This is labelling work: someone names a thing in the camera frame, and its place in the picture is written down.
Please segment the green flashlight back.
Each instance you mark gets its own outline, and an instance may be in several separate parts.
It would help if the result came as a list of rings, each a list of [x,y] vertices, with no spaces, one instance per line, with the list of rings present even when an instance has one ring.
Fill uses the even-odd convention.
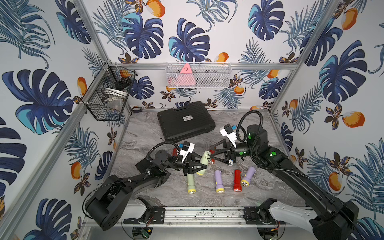
[[[209,162],[210,162],[210,155],[211,155],[211,152],[209,151],[205,151],[201,157],[201,160],[200,160],[200,164],[203,164],[205,165],[206,167],[204,169],[201,169],[200,171],[197,172],[198,175],[202,176],[205,174],[206,172],[206,169],[209,165]]]

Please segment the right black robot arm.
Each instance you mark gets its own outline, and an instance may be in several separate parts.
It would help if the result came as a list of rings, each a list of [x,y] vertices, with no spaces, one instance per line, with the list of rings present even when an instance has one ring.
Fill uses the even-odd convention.
[[[356,229],[359,208],[351,201],[343,202],[332,196],[302,173],[288,156],[269,145],[268,133],[263,128],[263,115],[249,111],[238,125],[225,125],[220,129],[224,140],[218,142],[223,149],[215,150],[211,158],[224,154],[224,163],[236,158],[250,157],[260,169],[276,176],[294,190],[308,208],[285,205],[269,198],[258,207],[246,207],[247,224],[291,224],[310,233],[318,240],[346,240]]]

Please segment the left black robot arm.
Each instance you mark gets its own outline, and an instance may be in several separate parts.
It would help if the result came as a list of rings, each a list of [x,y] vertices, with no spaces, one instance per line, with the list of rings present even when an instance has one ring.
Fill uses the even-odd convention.
[[[202,156],[195,153],[194,148],[195,145],[189,142],[165,141],[155,145],[144,159],[147,164],[143,173],[128,178],[109,176],[83,201],[84,214],[102,230],[109,230],[123,216],[131,197],[157,188],[168,180],[171,175],[168,169],[182,171],[185,176],[206,170],[208,166],[197,160]]]

